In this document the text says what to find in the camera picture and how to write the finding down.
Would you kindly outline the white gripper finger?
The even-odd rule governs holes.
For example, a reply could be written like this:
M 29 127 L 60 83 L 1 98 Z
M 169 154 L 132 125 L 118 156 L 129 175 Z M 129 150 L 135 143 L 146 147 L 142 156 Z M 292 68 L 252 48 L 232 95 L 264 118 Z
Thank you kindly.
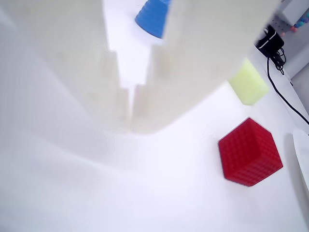
M 0 148 L 28 131 L 104 164 L 119 159 L 128 128 L 100 0 L 3 0 L 0 27 Z
M 275 0 L 173 0 L 162 43 L 136 87 L 132 130 L 159 131 L 233 77 L 275 11 Z

